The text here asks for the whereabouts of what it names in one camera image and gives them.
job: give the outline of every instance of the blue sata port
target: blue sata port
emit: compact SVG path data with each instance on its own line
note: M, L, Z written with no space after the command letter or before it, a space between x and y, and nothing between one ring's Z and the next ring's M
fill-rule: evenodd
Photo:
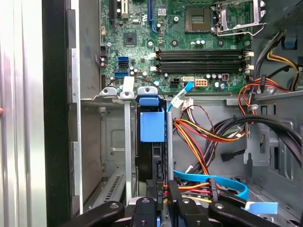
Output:
M129 62L129 57L119 56L118 62Z
M115 72L114 76L115 76L115 78L124 78L124 77L128 77L129 73L128 72Z

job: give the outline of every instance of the green circuit board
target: green circuit board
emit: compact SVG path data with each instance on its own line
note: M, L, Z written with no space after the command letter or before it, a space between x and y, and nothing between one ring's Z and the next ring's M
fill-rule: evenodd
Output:
M124 18L115 15L114 21L110 20L111 0L101 0L100 8L100 46L106 48L107 59L100 67L102 88L110 84L115 79L114 73L118 71L128 71L129 67L136 69L131 75L135 77L135 88L140 86L153 85L155 81L158 87L165 94L175 94L179 92L184 83L171 87L170 82L174 79L182 81L183 77L193 77L194 79L205 79L206 73L158 73L150 71L150 67L155 65L152 56L155 47L161 50L241 50L250 49L250 36L244 35L239 40L236 36L218 37L211 32L188 32L187 9L207 9L218 0L153 0L154 24L161 24L160 30L155 33L152 25L148 21L148 0L127 0L128 15ZM121 7L119 0L114 3L115 13ZM232 5L227 8L227 18L229 27L250 22L250 2ZM206 18L191 16L194 23L204 22ZM121 69L118 67L118 56L129 57L129 67ZM218 89L215 82L210 79L205 87L194 87L192 92L239 92L246 83L244 73L229 73L229 78L224 81L225 88ZM122 79L116 78L111 83L116 88L121 88Z

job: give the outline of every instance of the black cable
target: black cable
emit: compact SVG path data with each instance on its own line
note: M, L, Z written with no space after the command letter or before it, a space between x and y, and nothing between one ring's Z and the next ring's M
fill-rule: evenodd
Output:
M269 76L267 76L268 79L271 79L273 78L276 74L282 72L282 71L285 71L285 72L288 72L289 69L292 68L290 65L286 65L284 67L281 67L279 69L277 69L276 71L274 71L273 73L271 73Z

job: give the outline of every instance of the chip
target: chip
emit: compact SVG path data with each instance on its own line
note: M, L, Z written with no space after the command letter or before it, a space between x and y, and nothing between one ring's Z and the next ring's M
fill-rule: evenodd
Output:
M211 11L204 7L187 7L185 9L186 32L210 32Z
M136 46L137 45L137 33L136 32L125 32L123 34L124 46Z

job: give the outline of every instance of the motherboard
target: motherboard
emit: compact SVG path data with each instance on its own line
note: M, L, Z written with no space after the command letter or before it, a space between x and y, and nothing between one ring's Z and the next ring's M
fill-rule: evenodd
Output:
M239 92L247 83L250 35L218 36L216 0L101 0L102 88L122 90L125 76L135 88L156 86L179 92ZM250 22L251 3L226 9L227 26Z

